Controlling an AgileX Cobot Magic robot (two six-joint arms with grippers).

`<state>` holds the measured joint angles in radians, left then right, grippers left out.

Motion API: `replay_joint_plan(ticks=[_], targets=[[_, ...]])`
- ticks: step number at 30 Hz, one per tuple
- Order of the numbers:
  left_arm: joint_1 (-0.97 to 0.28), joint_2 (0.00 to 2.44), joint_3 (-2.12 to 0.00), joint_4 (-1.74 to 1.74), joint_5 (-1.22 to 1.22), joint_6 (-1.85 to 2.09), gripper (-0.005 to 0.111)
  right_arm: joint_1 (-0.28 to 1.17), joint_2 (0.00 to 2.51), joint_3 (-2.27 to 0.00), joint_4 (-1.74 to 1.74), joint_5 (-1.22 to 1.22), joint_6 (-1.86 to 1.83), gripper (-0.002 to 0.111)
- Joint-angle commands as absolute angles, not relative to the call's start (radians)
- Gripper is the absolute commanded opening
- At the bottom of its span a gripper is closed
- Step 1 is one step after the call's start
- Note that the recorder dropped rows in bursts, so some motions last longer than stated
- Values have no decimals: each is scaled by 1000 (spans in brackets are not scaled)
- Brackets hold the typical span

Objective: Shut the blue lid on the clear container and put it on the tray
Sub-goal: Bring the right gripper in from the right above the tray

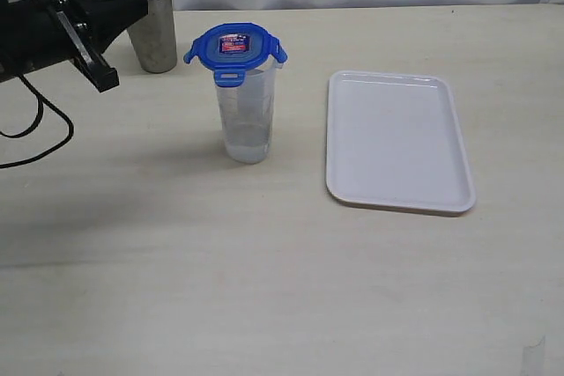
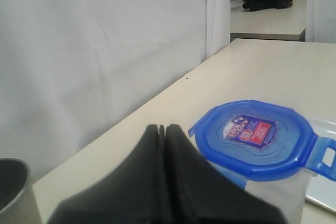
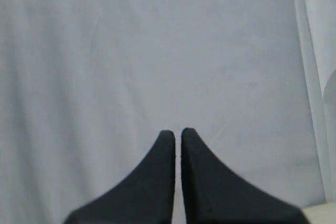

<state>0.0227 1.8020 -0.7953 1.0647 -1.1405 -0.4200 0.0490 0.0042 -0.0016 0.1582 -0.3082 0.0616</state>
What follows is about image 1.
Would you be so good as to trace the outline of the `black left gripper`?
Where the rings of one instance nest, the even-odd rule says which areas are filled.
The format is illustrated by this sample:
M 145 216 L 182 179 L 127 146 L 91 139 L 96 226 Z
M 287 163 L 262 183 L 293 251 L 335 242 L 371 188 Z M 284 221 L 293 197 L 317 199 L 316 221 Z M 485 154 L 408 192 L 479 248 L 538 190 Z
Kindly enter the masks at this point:
M 103 53 L 148 13 L 147 0 L 1 2 L 1 81 L 65 61 L 99 91 L 119 85 Z

